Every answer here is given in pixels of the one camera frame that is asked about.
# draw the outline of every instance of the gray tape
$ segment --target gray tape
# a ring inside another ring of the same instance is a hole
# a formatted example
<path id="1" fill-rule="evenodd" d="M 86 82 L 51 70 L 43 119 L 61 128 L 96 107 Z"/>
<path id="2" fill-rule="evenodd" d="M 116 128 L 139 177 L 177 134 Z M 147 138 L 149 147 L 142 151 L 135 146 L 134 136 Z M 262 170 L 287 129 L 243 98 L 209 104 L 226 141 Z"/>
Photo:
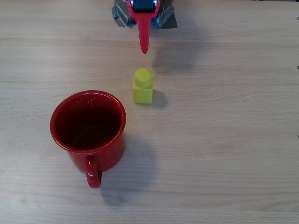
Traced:
<path id="1" fill-rule="evenodd" d="M 128 27 L 136 22 L 130 17 L 127 4 L 123 0 L 114 0 L 112 16 L 119 27 Z M 170 0 L 164 0 L 163 11 L 158 14 L 156 26 L 161 29 L 177 28 L 177 20 L 174 15 L 174 7 Z"/>

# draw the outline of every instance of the red mug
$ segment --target red mug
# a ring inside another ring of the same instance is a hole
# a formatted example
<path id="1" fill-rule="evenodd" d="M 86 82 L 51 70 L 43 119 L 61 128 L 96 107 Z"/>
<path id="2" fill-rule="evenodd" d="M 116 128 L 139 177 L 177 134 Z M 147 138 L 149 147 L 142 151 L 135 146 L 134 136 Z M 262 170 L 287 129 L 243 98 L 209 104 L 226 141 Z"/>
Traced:
<path id="1" fill-rule="evenodd" d="M 53 112 L 50 131 L 74 164 L 86 171 L 89 186 L 98 188 L 102 172 L 115 166 L 124 153 L 125 124 L 121 102 L 109 93 L 92 90 L 60 103 Z"/>

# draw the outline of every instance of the mug rim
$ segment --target mug rim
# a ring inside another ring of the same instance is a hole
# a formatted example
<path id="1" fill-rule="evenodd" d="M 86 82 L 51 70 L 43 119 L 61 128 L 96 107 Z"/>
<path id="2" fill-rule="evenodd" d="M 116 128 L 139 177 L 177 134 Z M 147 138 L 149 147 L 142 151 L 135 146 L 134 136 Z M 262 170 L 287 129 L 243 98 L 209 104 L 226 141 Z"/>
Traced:
<path id="1" fill-rule="evenodd" d="M 90 150 L 78 150 L 78 149 L 74 149 L 66 144 L 64 144 L 60 138 L 58 137 L 57 133 L 55 132 L 55 118 L 57 116 L 57 114 L 62 110 L 62 108 L 65 106 L 65 104 L 69 103 L 71 100 L 85 95 L 85 94 L 100 94 L 106 97 L 111 98 L 116 105 L 118 105 L 118 109 L 121 112 L 121 126 L 117 132 L 117 134 L 114 136 L 113 139 L 111 139 L 107 144 L 102 145 L 101 147 L 97 147 L 97 148 L 93 148 Z M 123 107 L 123 105 L 121 104 L 121 102 L 113 95 L 111 95 L 110 93 L 107 92 L 103 92 L 103 91 L 99 91 L 99 90 L 87 90 L 87 91 L 82 91 L 82 92 L 78 92 L 75 93 L 71 96 L 69 96 L 68 98 L 64 99 L 54 110 L 52 116 L 51 116 L 51 120 L 50 120 L 50 132 L 52 135 L 52 138 L 54 139 L 54 141 L 64 150 L 71 152 L 71 153 L 76 153 L 76 154 L 94 154 L 97 153 L 99 151 L 101 151 L 104 148 L 109 147 L 110 145 L 112 145 L 123 133 L 123 130 L 125 129 L 125 125 L 126 125 L 126 112 L 125 112 L 125 108 Z"/>

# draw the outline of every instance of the wood grain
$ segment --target wood grain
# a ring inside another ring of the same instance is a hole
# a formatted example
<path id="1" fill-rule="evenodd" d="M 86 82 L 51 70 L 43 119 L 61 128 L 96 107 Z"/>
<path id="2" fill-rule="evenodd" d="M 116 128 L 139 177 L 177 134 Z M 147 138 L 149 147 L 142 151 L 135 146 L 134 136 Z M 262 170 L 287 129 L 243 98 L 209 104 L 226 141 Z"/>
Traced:
<path id="1" fill-rule="evenodd" d="M 112 0 L 0 0 L 0 222 L 297 224 L 299 4 L 174 1 L 179 28 L 119 28 Z M 155 74 L 153 105 L 133 73 Z M 121 162 L 90 189 L 51 114 L 97 89 L 127 112 Z"/>

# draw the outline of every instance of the yellow toy block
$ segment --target yellow toy block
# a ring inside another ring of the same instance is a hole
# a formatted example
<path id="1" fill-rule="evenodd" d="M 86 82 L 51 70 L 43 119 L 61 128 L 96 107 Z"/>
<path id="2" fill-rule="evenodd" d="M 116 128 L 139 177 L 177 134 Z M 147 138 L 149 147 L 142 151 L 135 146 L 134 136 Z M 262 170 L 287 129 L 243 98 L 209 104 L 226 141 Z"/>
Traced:
<path id="1" fill-rule="evenodd" d="M 153 103 L 154 76 L 148 69 L 138 69 L 134 75 L 133 100 L 137 104 Z"/>

